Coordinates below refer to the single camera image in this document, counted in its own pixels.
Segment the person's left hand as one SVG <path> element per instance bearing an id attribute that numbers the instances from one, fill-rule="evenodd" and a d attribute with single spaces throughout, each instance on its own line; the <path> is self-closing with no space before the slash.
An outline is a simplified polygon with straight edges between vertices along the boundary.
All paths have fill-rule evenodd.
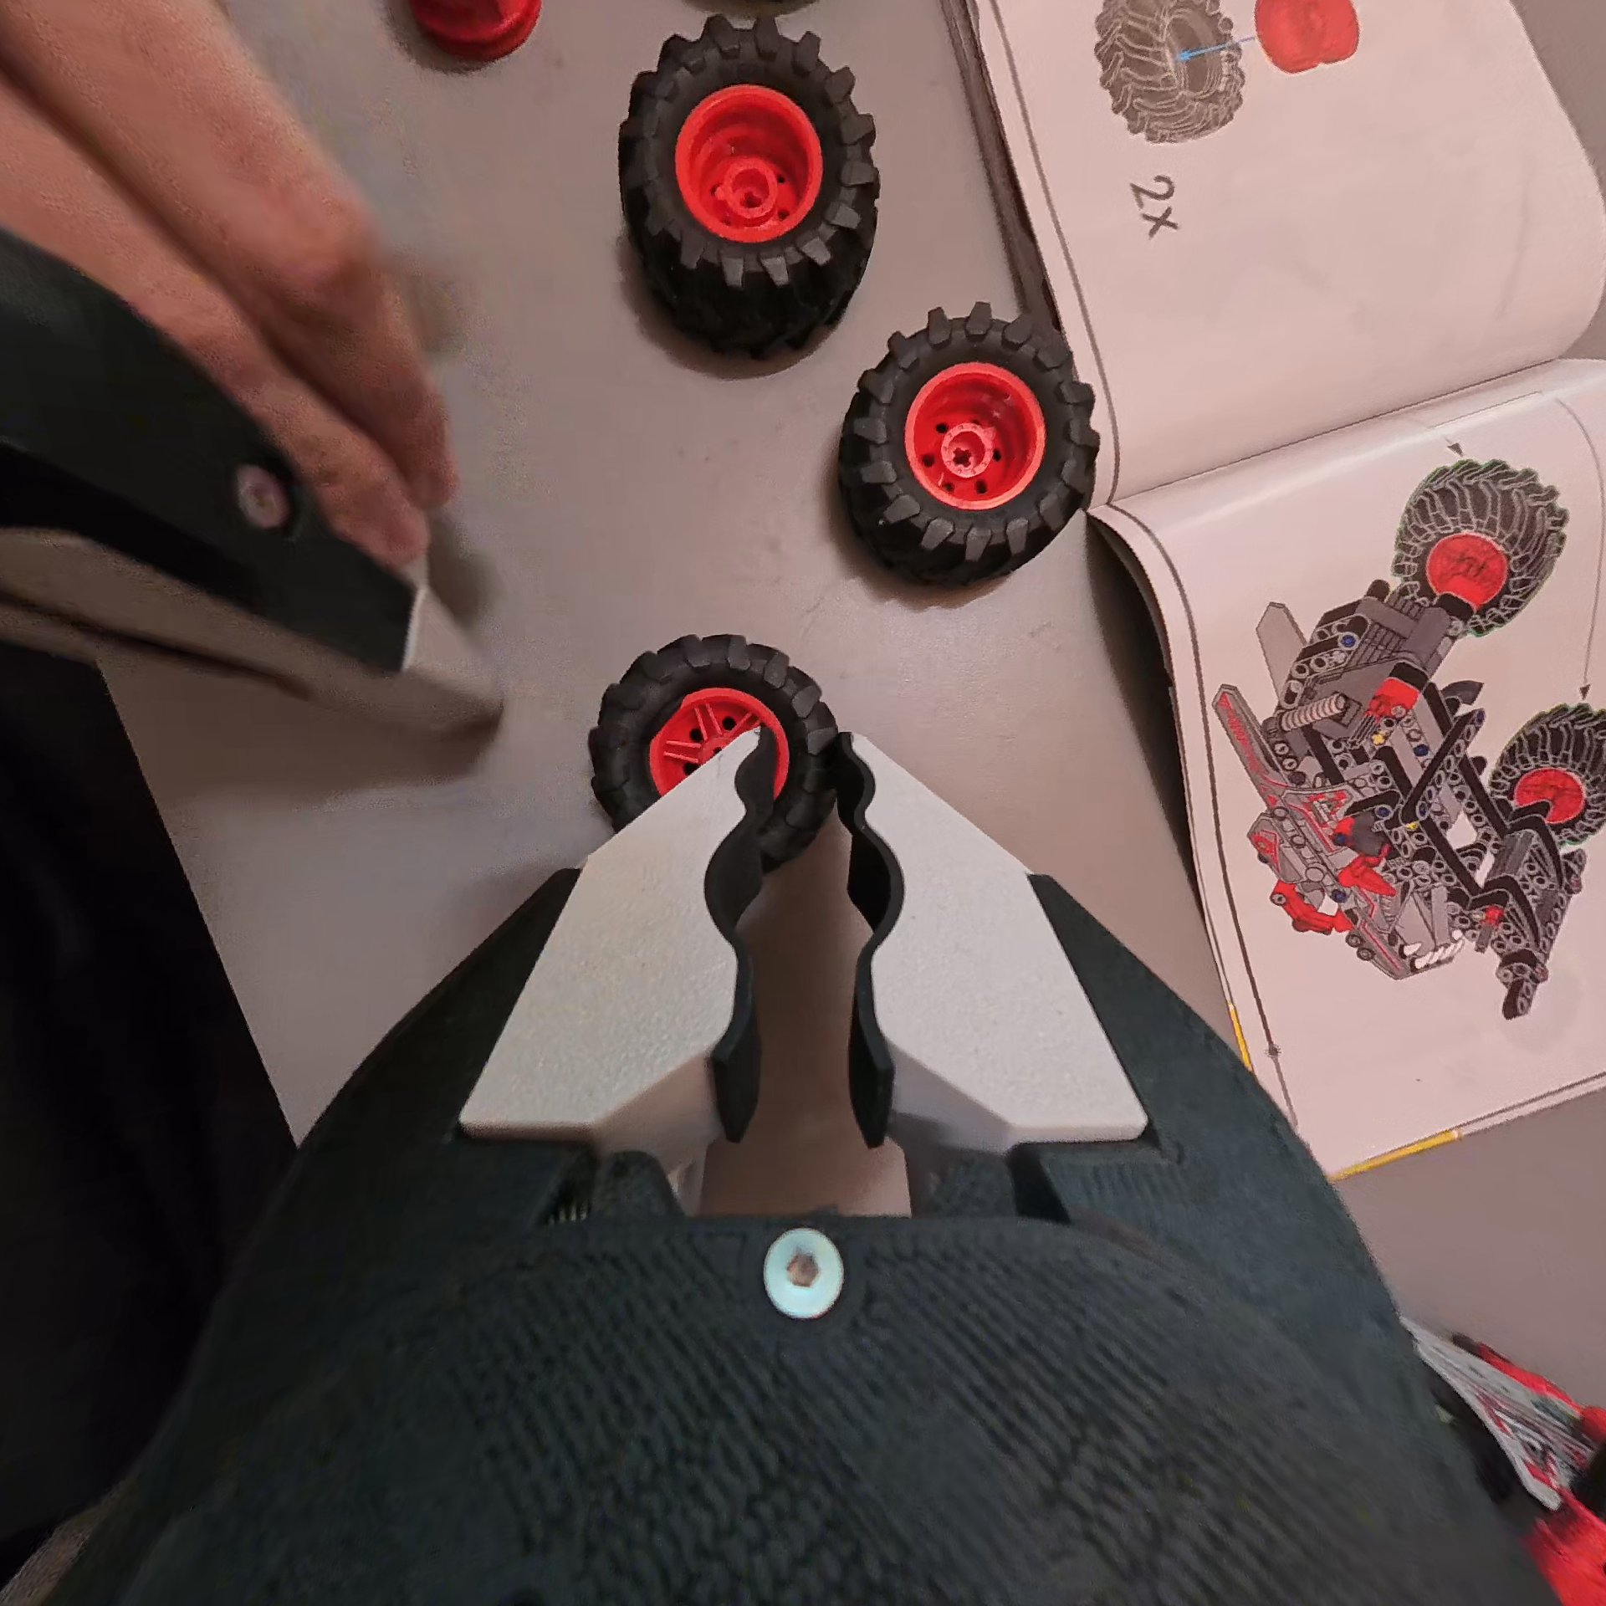
<path id="1" fill-rule="evenodd" d="M 426 574 L 449 428 L 351 182 L 217 5 L 0 7 L 0 220 L 169 332 L 330 528 Z"/>

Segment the grey red toy truck chassis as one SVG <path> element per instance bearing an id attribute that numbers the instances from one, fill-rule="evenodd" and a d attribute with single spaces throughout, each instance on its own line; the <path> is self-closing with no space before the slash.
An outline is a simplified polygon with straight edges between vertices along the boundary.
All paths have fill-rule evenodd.
<path id="1" fill-rule="evenodd" d="M 1490 1342 L 1402 1320 L 1438 1419 L 1565 1606 L 1606 1600 L 1606 1414 Z"/>

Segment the small black rubber tyre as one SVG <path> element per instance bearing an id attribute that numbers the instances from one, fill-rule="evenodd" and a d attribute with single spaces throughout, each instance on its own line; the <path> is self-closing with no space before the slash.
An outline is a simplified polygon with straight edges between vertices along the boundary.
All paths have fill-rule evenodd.
<path id="1" fill-rule="evenodd" d="M 765 867 L 774 872 L 812 846 L 834 808 L 839 726 L 818 683 L 785 650 L 734 635 L 682 638 L 643 650 L 616 681 L 589 731 L 591 793 L 610 828 L 629 828 L 657 793 L 646 743 L 694 688 L 738 688 L 774 710 L 791 739 L 791 778 L 757 831 Z"/>

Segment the person's dark clothing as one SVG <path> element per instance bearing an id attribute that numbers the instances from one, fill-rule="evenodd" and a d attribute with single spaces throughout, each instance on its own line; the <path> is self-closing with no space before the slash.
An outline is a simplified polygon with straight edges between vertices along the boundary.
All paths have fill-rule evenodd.
<path id="1" fill-rule="evenodd" d="M 102 672 L 4 647 L 4 1580 L 138 1461 L 290 1159 Z"/>

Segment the grey desk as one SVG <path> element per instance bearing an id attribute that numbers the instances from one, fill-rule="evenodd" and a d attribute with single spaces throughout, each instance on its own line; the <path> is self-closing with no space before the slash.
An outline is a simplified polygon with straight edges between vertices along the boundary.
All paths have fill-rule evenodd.
<path id="1" fill-rule="evenodd" d="M 928 593 L 839 507 L 849 397 L 928 309 L 1019 309 L 940 5 L 808 5 L 874 113 L 883 226 L 839 328 L 718 358 L 666 327 L 619 208 L 637 70 L 705 5 L 550 5 L 449 70 L 400 5 L 232 5 L 446 300 L 462 496 L 430 577 L 504 681 L 490 743 L 396 735 L 188 670 L 115 677 L 291 1133 L 540 874 L 607 839 L 585 735 L 646 647 L 741 635 L 1055 874 L 1235 1041 L 1204 927 L 1168 659 L 1074 525 Z M 1341 1175 L 1402 1304 L 1551 1372 L 1604 1365 L 1604 1089 Z"/>

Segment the large red wheel rim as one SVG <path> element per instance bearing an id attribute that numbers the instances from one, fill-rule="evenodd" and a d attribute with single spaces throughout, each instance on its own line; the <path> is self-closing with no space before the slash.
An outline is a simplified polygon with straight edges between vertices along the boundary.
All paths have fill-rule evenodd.
<path id="1" fill-rule="evenodd" d="M 430 49 L 499 61 L 529 42 L 540 0 L 411 0 L 411 15 Z"/>

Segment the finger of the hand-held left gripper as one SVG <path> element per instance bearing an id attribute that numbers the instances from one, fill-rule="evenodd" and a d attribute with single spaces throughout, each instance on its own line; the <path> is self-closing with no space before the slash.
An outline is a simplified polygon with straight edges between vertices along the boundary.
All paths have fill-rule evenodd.
<path id="1" fill-rule="evenodd" d="M 282 589 L 226 599 L 69 530 L 4 530 L 4 639 L 95 670 L 179 665 L 430 735 L 488 731 L 504 696 L 429 586 L 330 542 Z"/>

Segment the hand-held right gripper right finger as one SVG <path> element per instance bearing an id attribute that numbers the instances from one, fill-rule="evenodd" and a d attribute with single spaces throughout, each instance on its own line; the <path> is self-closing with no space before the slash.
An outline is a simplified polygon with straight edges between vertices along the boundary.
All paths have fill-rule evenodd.
<path id="1" fill-rule="evenodd" d="M 911 1213 L 968 1159 L 1138 1143 L 1150 1117 L 1055 933 L 1038 878 L 863 735 L 839 739 L 854 971 L 849 1094 Z"/>

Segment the large black red toy wheel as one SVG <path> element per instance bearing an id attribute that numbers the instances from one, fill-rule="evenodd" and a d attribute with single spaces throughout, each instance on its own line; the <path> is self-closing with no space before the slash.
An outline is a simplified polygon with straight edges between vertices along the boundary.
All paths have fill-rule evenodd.
<path id="1" fill-rule="evenodd" d="M 883 171 L 857 77 L 818 38 L 715 15 L 632 80 L 619 198 L 671 321 L 768 358 L 834 328 L 860 288 Z"/>
<path id="2" fill-rule="evenodd" d="M 1057 327 L 936 309 L 860 372 L 839 488 L 883 568 L 962 589 L 1019 571 L 1093 508 L 1099 446 L 1093 389 Z"/>

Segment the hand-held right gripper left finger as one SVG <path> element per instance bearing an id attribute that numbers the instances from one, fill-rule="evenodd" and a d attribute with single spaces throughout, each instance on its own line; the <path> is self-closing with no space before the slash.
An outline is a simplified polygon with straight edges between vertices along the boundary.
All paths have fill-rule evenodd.
<path id="1" fill-rule="evenodd" d="M 778 743 L 755 730 L 601 846 L 462 1108 L 479 1143 L 651 1156 L 688 1213 L 757 1108 L 755 955 Z"/>

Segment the white instruction booklet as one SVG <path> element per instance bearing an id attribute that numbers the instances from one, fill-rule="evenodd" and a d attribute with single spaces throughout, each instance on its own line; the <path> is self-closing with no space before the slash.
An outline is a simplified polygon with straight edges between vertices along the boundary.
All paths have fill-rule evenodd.
<path id="1" fill-rule="evenodd" d="M 1245 1060 L 1336 1180 L 1604 1089 L 1604 196 L 1521 15 L 944 10 Z"/>

